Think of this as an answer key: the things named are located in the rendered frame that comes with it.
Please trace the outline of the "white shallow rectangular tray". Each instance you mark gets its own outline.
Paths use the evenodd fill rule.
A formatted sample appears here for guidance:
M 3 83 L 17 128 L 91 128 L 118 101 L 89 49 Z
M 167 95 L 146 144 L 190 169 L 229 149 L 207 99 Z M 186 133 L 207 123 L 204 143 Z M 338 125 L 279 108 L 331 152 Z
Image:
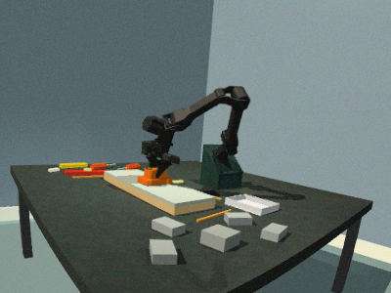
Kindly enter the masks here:
M 264 200 L 259 197 L 247 194 L 226 197 L 225 205 L 231 205 L 240 210 L 248 211 L 258 216 L 278 211 L 280 207 L 280 205 L 276 202 Z

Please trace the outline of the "yellow rectangular bar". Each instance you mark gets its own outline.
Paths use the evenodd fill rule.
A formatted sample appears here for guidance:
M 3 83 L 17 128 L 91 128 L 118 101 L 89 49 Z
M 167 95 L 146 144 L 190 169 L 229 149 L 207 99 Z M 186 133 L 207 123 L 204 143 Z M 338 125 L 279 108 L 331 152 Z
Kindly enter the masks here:
M 76 168 L 76 167 L 86 167 L 88 168 L 87 163 L 63 163 L 60 164 L 61 169 L 66 169 L 66 168 Z

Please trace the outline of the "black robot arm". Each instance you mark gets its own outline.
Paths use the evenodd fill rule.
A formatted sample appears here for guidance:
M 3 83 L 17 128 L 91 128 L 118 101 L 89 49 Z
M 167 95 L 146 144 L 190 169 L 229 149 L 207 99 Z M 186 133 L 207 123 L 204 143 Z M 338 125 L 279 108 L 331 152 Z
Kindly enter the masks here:
M 231 96 L 225 94 L 231 93 Z M 238 128 L 242 113 L 249 106 L 250 98 L 241 86 L 228 86 L 217 88 L 213 93 L 197 103 L 188 107 L 180 107 L 174 111 L 161 114 L 162 118 L 156 115 L 149 116 L 143 121 L 143 129 L 160 137 L 172 141 L 174 133 L 188 128 L 195 118 L 210 110 L 216 105 L 231 106 L 231 116 L 228 129 L 222 131 L 222 144 L 217 149 L 212 149 L 218 161 L 228 160 L 227 156 L 238 153 L 239 136 Z M 168 121 L 171 120 L 171 124 Z M 162 141 L 155 138 L 153 141 L 142 141 L 142 149 L 146 151 L 161 151 Z

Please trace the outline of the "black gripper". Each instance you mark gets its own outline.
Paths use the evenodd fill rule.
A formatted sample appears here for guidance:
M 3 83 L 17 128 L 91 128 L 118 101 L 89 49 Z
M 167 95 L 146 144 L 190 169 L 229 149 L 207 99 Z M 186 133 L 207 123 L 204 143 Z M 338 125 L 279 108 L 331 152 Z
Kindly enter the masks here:
M 156 168 L 156 178 L 158 177 L 170 166 L 172 163 L 179 164 L 180 162 L 180 157 L 168 153 L 170 146 L 173 146 L 171 143 L 172 141 L 160 136 L 157 136 L 157 141 L 161 139 L 162 144 L 161 144 L 161 151 L 157 152 L 156 150 L 150 150 L 146 151 L 142 149 L 141 154 L 147 155 L 146 158 L 149 161 L 150 168 Z M 160 160 L 156 158 L 160 158 Z

